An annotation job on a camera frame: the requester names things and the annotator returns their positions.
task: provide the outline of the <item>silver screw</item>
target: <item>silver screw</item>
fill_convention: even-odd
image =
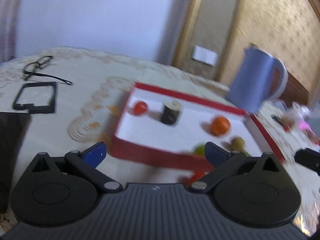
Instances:
[[[207,187],[207,184],[203,181],[196,181],[191,184],[191,187],[195,189],[205,189]]]
[[[120,187],[120,184],[115,181],[108,181],[103,185],[106,189],[117,189]]]

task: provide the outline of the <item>orange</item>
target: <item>orange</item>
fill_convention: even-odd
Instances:
[[[215,136],[225,134],[230,129],[230,121],[224,116],[218,116],[211,124],[211,132]]]

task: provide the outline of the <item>beige wallpaper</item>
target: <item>beige wallpaper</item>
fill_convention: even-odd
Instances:
[[[182,63],[182,70],[205,78],[214,77],[216,67],[193,60],[193,48],[198,45],[218,55],[221,54],[236,3],[237,0],[202,0],[195,31]]]
[[[231,84],[249,43],[279,57],[312,89],[320,61],[320,23],[308,0],[245,0],[221,83]]]

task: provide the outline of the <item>light switch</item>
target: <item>light switch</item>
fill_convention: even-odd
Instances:
[[[218,54],[199,46],[195,46],[192,54],[194,60],[214,66],[218,59]]]

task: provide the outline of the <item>ribbed gray surface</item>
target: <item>ribbed gray surface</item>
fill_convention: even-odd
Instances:
[[[129,184],[105,194],[84,219],[59,228],[17,224],[4,240],[307,239],[294,225],[248,228],[223,217],[208,196],[187,192],[182,184]]]

